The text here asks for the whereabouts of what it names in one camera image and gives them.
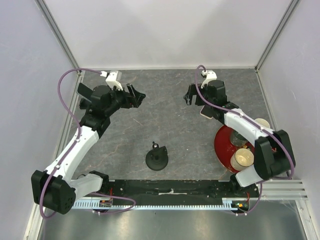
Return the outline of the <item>black phone clear case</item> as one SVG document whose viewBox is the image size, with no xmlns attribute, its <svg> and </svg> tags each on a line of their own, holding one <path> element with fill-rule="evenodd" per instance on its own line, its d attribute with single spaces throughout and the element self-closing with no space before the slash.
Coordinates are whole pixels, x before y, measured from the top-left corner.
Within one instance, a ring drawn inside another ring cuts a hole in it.
<svg viewBox="0 0 320 240">
<path fill-rule="evenodd" d="M 91 102 L 91 96 L 93 91 L 82 82 L 78 84 L 77 93 L 87 101 Z"/>
</svg>

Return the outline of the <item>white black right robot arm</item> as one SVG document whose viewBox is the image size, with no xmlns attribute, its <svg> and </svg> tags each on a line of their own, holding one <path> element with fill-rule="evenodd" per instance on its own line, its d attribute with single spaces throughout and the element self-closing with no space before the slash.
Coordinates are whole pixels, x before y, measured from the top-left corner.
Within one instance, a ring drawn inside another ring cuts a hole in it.
<svg viewBox="0 0 320 240">
<path fill-rule="evenodd" d="M 296 162 L 288 133 L 264 127 L 247 116 L 228 100 L 223 81 L 212 80 L 204 85 L 192 83 L 183 98 L 187 105 L 194 102 L 201 106 L 203 116 L 235 130 L 254 147 L 253 164 L 230 178 L 229 191 L 233 196 L 242 196 L 250 185 L 287 171 L 294 172 Z"/>
</svg>

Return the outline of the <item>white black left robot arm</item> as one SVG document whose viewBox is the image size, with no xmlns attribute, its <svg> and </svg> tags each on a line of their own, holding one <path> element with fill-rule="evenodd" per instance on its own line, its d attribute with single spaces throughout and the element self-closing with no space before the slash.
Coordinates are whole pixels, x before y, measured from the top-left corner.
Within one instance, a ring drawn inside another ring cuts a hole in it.
<svg viewBox="0 0 320 240">
<path fill-rule="evenodd" d="M 77 88 L 82 97 L 79 107 L 85 114 L 78 129 L 65 149 L 44 171 L 36 170 L 31 176 L 34 202 L 40 210 L 50 209 L 62 215 L 68 213 L 75 201 L 89 195 L 106 196 L 110 191 L 107 174 L 90 171 L 86 176 L 73 179 L 78 165 L 91 147 L 105 133 L 110 117 L 119 109 L 138 108 L 146 97 L 127 84 L 127 90 L 118 90 L 108 85 L 90 89 L 83 83 Z"/>
</svg>

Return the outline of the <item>black phone pink case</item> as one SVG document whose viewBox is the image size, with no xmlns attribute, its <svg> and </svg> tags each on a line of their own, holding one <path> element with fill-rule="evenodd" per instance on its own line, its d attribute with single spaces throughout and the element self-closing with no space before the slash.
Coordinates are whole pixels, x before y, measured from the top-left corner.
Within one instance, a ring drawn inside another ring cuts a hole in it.
<svg viewBox="0 0 320 240">
<path fill-rule="evenodd" d="M 213 118 L 213 110 L 210 106 L 204 105 L 200 110 L 200 115 L 211 120 Z"/>
</svg>

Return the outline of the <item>clear plastic cup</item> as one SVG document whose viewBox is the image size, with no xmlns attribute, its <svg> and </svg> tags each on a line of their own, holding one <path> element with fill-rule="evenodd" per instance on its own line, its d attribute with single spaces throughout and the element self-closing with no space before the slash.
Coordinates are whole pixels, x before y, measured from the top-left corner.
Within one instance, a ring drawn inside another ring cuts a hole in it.
<svg viewBox="0 0 320 240">
<path fill-rule="evenodd" d="M 248 142 L 245 137 L 235 130 L 231 131 L 229 141 L 235 147 L 243 147 Z"/>
</svg>

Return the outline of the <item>red round tray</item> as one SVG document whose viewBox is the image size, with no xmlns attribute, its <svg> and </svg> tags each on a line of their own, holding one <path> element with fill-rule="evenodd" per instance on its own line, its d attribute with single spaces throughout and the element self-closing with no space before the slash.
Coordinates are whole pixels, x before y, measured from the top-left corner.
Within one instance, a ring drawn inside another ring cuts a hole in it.
<svg viewBox="0 0 320 240">
<path fill-rule="evenodd" d="M 223 125 L 216 133 L 213 146 L 215 154 L 219 162 L 231 173 L 236 174 L 239 171 L 234 169 L 231 165 L 231 157 L 240 148 L 245 148 L 254 153 L 255 148 L 251 143 L 246 143 L 244 146 L 234 146 L 230 141 L 230 136 L 233 129 Z"/>
</svg>

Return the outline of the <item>beige paper cup upper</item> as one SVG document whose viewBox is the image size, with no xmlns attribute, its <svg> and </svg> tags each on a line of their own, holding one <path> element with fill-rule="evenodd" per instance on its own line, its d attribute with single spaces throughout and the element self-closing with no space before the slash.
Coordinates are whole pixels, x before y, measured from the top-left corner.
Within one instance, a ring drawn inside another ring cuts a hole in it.
<svg viewBox="0 0 320 240">
<path fill-rule="evenodd" d="M 255 121 L 262 129 L 269 129 L 271 127 L 269 122 L 263 118 L 256 118 Z"/>
</svg>

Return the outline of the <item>beige paper cup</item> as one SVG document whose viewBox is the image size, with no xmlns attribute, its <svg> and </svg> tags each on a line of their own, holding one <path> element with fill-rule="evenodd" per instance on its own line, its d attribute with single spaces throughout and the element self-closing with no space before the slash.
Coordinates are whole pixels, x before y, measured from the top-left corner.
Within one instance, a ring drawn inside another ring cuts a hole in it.
<svg viewBox="0 0 320 240">
<path fill-rule="evenodd" d="M 231 166 L 242 171 L 254 164 L 254 154 L 247 148 L 240 148 L 230 158 Z"/>
<path fill-rule="evenodd" d="M 255 121 L 262 129 L 269 129 L 271 127 L 269 122 L 263 118 L 256 118 Z"/>
</svg>

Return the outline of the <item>beige paper cup lower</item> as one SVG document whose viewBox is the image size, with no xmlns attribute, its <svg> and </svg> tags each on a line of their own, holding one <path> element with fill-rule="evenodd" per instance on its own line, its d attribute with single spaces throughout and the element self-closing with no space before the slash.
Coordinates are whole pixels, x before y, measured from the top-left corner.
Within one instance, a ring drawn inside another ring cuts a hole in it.
<svg viewBox="0 0 320 240">
<path fill-rule="evenodd" d="M 254 154 L 247 148 L 240 148 L 230 158 L 231 166 L 242 171 L 254 164 Z"/>
</svg>

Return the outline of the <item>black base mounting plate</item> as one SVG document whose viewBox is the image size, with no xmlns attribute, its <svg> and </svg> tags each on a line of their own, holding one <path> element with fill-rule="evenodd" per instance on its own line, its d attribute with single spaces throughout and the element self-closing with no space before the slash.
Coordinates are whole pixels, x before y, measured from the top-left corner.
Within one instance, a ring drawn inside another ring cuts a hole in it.
<svg viewBox="0 0 320 240">
<path fill-rule="evenodd" d="M 256 185 L 246 188 L 234 188 L 229 181 L 219 180 L 110 180 L 99 191 L 100 194 L 140 200 L 161 195 L 205 196 L 210 198 L 257 198 L 259 190 Z"/>
</svg>

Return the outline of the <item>black round base mount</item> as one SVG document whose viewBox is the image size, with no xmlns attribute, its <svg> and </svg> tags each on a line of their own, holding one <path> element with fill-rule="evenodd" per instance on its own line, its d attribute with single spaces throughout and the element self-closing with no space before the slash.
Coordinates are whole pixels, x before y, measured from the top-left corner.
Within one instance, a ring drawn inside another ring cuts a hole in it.
<svg viewBox="0 0 320 240">
<path fill-rule="evenodd" d="M 154 141 L 152 149 L 146 154 L 145 163 L 153 171 L 163 170 L 169 162 L 168 151 L 165 146 L 159 146 Z"/>
</svg>

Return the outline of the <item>left aluminium frame post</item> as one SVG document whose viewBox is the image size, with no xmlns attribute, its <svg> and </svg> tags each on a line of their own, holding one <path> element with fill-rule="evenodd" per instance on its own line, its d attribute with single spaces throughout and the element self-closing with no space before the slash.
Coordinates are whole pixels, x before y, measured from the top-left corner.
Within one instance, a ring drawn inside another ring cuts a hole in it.
<svg viewBox="0 0 320 240">
<path fill-rule="evenodd" d="M 79 68 L 79 64 L 71 51 L 62 31 L 60 30 L 53 14 L 51 13 L 47 3 L 45 0 L 35 0 L 38 8 L 40 9 L 42 15 L 44 16 L 46 22 L 48 23 L 50 29 L 52 30 L 55 38 L 57 39 L 60 47 L 62 48 L 63 52 L 65 53 L 66 57 L 68 58 L 69 62 L 71 63 L 73 68 Z"/>
</svg>

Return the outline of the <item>aluminium frame post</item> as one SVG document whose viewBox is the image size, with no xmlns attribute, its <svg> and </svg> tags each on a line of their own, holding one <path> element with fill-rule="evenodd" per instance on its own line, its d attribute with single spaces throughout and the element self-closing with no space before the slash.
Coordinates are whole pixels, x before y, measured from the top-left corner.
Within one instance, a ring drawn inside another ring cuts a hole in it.
<svg viewBox="0 0 320 240">
<path fill-rule="evenodd" d="M 40 9 L 42 15 L 44 16 L 46 22 L 48 23 L 50 29 L 52 30 L 55 38 L 57 39 L 60 47 L 62 48 L 63 52 L 65 53 L 66 57 L 68 58 L 69 62 L 71 63 L 73 68 L 79 68 L 79 64 L 71 51 L 62 31 L 60 30 L 53 14 L 51 13 L 47 3 L 45 0 L 35 0 L 38 8 Z"/>
<path fill-rule="evenodd" d="M 285 29 L 287 23 L 289 22 L 292 14 L 296 10 L 299 3 L 300 3 L 300 0 L 291 0 L 289 2 L 284 14 L 282 15 L 282 17 L 281 17 L 279 23 L 277 24 L 273 34 L 271 35 L 266 47 L 264 48 L 257 64 L 254 67 L 256 73 L 258 73 L 260 71 L 263 64 L 267 60 L 267 57 L 270 55 L 273 47 L 275 46 L 277 40 L 281 36 L 283 30 Z"/>
</svg>

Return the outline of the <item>right aluminium frame post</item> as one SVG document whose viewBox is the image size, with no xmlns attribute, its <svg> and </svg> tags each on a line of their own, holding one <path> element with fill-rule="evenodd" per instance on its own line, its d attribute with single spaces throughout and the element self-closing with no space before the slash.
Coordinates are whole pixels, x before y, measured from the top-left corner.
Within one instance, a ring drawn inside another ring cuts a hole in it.
<svg viewBox="0 0 320 240">
<path fill-rule="evenodd" d="M 300 3 L 300 0 L 291 0 L 289 2 L 284 14 L 282 15 L 282 17 L 281 17 L 279 23 L 277 24 L 273 34 L 271 35 L 266 47 L 264 48 L 257 64 L 254 67 L 256 73 L 258 73 L 260 71 L 263 64 L 267 60 L 267 57 L 270 55 L 273 47 L 275 46 L 277 40 L 281 36 L 283 30 L 285 29 L 287 23 L 289 22 L 292 14 L 296 10 L 299 3 Z"/>
</svg>

